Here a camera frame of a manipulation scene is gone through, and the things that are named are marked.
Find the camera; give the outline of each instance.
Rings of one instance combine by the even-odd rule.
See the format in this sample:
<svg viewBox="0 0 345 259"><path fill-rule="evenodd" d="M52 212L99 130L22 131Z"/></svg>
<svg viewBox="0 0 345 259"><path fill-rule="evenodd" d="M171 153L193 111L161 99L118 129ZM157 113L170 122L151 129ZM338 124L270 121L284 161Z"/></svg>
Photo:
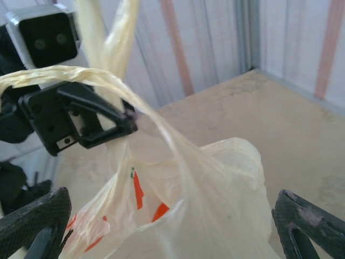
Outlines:
<svg viewBox="0 0 345 259"><path fill-rule="evenodd" d="M6 14L6 29L27 69L78 64L78 36L71 13L60 4L15 9Z"/></svg>

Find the camera lens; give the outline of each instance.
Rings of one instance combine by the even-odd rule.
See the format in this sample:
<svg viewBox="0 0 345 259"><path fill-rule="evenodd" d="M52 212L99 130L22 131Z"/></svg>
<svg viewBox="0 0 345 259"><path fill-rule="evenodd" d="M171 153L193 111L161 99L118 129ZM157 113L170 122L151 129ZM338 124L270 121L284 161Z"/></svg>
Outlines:
<svg viewBox="0 0 345 259"><path fill-rule="evenodd" d="M61 45L65 45L67 43L67 37L62 33L56 36L56 40Z"/></svg>
<svg viewBox="0 0 345 259"><path fill-rule="evenodd" d="M47 47L47 44L43 39L36 39L36 41L34 42L34 47L38 50L44 50Z"/></svg>

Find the white plastic bag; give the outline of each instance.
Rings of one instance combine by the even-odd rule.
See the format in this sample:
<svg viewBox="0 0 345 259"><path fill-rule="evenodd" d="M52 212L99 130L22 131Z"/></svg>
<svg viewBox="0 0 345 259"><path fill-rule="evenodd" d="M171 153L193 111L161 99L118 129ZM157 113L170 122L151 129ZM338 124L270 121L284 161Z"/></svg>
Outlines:
<svg viewBox="0 0 345 259"><path fill-rule="evenodd" d="M126 13L116 28L135 20L136 11L129 13L137 3L122 1ZM134 26L116 28L130 46ZM111 66L111 47L119 45L110 38L102 50L86 47L97 51L103 59L98 64L110 72L52 66L0 77L0 92L56 79L93 85L114 105L121 98L146 114L164 137L165 143L138 131L107 143L103 163L114 176L72 217L67 228L74 232L61 258L278 258L268 244L271 214L258 151L237 138L203 148L190 143L116 76L124 70ZM115 62L119 67L122 61Z"/></svg>

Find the wall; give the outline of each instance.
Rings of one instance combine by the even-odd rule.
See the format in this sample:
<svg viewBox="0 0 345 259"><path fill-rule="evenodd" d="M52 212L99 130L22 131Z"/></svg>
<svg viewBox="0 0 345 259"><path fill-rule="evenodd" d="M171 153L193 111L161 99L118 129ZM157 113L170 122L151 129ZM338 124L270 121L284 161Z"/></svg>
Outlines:
<svg viewBox="0 0 345 259"><path fill-rule="evenodd" d="M119 0L100 3L109 30ZM159 108L239 75L234 11L235 0L141 1L125 82Z"/></svg>
<svg viewBox="0 0 345 259"><path fill-rule="evenodd" d="M343 0L260 0L261 68L345 108Z"/></svg>

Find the beige floor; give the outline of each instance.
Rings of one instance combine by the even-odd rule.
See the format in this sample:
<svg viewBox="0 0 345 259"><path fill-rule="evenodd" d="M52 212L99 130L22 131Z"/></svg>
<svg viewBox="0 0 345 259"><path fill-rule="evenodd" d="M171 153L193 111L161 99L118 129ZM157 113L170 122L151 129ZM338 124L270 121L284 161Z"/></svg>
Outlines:
<svg viewBox="0 0 345 259"><path fill-rule="evenodd" d="M160 114L198 146L230 137L253 143L262 157L271 206L281 189L289 189L345 220L344 118L254 71L168 105ZM158 135L146 117L138 123ZM100 149L75 146L63 153L57 186L69 188L73 212L81 207L78 200L89 200L110 177L83 168ZM271 241L282 255L277 234Z"/></svg>

